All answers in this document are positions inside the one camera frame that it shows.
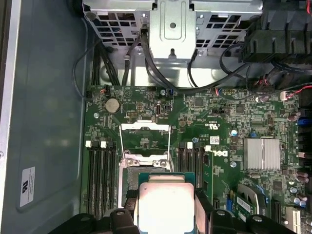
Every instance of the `integrated circuit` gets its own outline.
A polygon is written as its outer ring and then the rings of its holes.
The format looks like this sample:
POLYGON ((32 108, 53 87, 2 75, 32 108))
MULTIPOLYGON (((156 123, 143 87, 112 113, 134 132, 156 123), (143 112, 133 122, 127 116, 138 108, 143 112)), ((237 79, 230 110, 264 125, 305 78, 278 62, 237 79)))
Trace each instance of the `integrated circuit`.
POLYGON ((195 107, 203 107, 204 106, 204 99, 201 97, 195 98, 195 107))

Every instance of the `capacitor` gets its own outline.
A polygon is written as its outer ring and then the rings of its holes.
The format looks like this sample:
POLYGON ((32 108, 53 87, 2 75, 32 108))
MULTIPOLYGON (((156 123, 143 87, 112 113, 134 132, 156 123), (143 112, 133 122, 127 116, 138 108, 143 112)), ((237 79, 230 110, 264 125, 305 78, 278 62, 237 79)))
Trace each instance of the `capacitor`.
POLYGON ((232 136, 232 137, 237 136, 237 134, 238 134, 238 132, 235 129, 231 130, 231 132, 230 132, 230 136, 232 136))
POLYGON ((308 177, 309 177, 309 174, 308 174, 308 173, 306 173, 306 172, 301 172, 301 171, 297 171, 297 172, 296 172, 296 175, 297 175, 297 176, 304 177, 304 178, 308 178, 308 177))
POLYGON ((298 176, 297 180, 302 182, 302 183, 308 183, 309 182, 309 178, 304 178, 304 177, 301 177, 301 176, 298 176))
POLYGON ((307 230, 309 233, 312 233, 312 227, 311 227, 311 226, 307 226, 307 227, 306 227, 306 230, 307 230))
POLYGON ((290 191, 292 194, 295 194, 295 193, 298 192, 297 188, 295 188, 295 187, 291 187, 291 188, 289 189, 289 191, 290 191))
POLYGON ((303 201, 308 201, 308 198, 301 193, 297 193, 296 197, 303 201))
POLYGON ((306 208, 307 203, 305 201, 300 201, 299 206, 306 208))
POLYGON ((299 203, 300 203, 300 199, 295 197, 295 196, 291 196, 290 200, 291 200, 291 202, 293 202, 294 204, 297 204, 297 205, 299 205, 299 203))
POLYGON ((312 226, 312 218, 307 218, 306 223, 309 224, 310 226, 312 226))
POLYGON ((300 117, 300 112, 293 112, 287 117, 287 119, 288 121, 297 121, 299 117, 300 117))

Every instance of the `chip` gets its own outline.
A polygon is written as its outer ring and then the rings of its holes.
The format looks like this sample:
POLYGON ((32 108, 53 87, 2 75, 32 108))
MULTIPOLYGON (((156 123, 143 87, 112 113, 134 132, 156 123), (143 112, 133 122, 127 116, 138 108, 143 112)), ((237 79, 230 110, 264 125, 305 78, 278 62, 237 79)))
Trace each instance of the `chip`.
POLYGON ((244 113, 244 110, 245 110, 244 104, 239 104, 236 106, 236 113, 244 113))
POLYGON ((273 181, 273 189, 275 191, 282 191, 283 190, 282 181, 273 181))
POLYGON ((195 98, 195 106, 196 107, 204 106, 204 100, 201 97, 196 97, 195 98))

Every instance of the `ram slot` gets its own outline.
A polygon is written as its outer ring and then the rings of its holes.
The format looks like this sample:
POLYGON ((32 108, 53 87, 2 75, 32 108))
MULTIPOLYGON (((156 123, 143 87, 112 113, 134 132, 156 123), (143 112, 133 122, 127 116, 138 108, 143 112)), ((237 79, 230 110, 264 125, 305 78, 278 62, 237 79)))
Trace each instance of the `ram slot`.
POLYGON ((115 204, 115 167, 116 167, 116 153, 115 149, 112 147, 109 149, 109 160, 110 160, 110 170, 109 170, 109 208, 114 208, 115 204))
POLYGON ((102 164, 102 174, 101 174, 101 178, 102 178, 102 194, 101 194, 101 200, 102 200, 102 217, 104 217, 105 212, 107 210, 107 186, 108 186, 108 179, 107 179, 107 175, 108 175, 108 150, 105 149, 102 152, 103 155, 103 164, 102 164))
POLYGON ((182 172, 183 169, 183 158, 184 158, 184 149, 179 149, 177 153, 177 160, 178 160, 178 171, 182 172))
POLYGON ((185 152, 185 164, 184 164, 184 171, 190 172, 191 171, 191 163, 192 163, 192 149, 187 149, 185 152))
POLYGON ((96 219, 101 219, 99 213, 100 206, 100 173, 101 173, 101 152, 99 150, 95 151, 94 156, 94 213, 93 215, 96 219))
POLYGON ((94 151, 89 150, 89 174, 88 174, 88 202, 87 202, 87 213, 93 214, 94 211, 94 151))
POLYGON ((194 158, 195 158, 196 186, 197 188, 201 188, 203 177, 203 166, 204 166, 204 149, 195 148, 194 151, 195 151, 194 158))

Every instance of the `heatsink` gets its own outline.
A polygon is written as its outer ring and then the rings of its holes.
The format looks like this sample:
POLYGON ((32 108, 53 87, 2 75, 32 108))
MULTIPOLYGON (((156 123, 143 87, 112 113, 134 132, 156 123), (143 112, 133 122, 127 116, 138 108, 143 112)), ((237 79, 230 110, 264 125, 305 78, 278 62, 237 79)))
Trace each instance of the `heatsink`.
POLYGON ((245 170, 280 170, 279 139, 244 139, 245 170))

